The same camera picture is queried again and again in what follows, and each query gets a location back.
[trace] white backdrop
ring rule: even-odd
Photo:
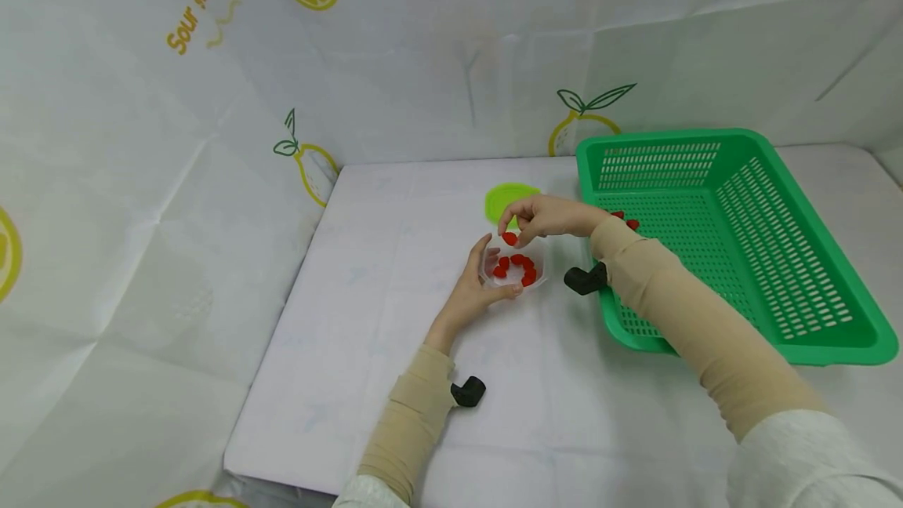
[[[0,0],[0,506],[290,506],[221,455],[341,165],[742,126],[867,147],[903,179],[901,19],[903,0]]]

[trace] beige sleeve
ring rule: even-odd
[[[612,217],[593,231],[590,245],[622,301],[696,371],[737,442],[771,414],[827,412],[821,397],[753,325],[658,240]]]
[[[457,403],[449,376],[454,364],[432,347],[421,346],[390,393],[370,436],[357,474],[379,478],[410,506],[414,483]]]

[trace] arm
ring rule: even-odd
[[[536,235],[590,236],[608,284],[696,371],[737,442],[774,413],[825,412],[818,394],[753,325],[657,240],[604,210],[541,194],[513,203],[502,221],[514,216],[523,245]]]
[[[401,507],[411,503],[414,483],[445,427],[446,415],[456,406],[449,379],[454,369],[449,358],[454,342],[489,305],[515,299],[523,292],[520,285],[482,287],[478,271],[489,238],[483,236],[471,248],[448,301],[388,397],[357,477],[334,506]]]

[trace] green basket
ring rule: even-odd
[[[879,365],[897,337],[790,171],[748,129],[590,138],[577,147],[583,201],[623,210],[743,314],[790,363]],[[675,353],[600,292],[624,346]]]

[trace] hand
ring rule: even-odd
[[[517,217],[520,235],[515,247],[524,247],[537,235],[570,234],[589,237],[610,213],[595,206],[584,205],[580,201],[534,194],[532,197],[513,201],[499,221],[499,235],[505,233],[511,218]]]
[[[489,305],[499,300],[516,299],[517,295],[524,291],[524,287],[519,284],[495,288],[483,287],[480,268],[483,251],[491,237],[492,234],[484,235],[470,250],[464,272],[461,277],[458,277],[458,282],[451,290],[445,306],[433,320],[426,340],[423,340],[427,346],[438,349],[446,355],[449,354],[458,334],[474,323],[474,320],[479,318]]]

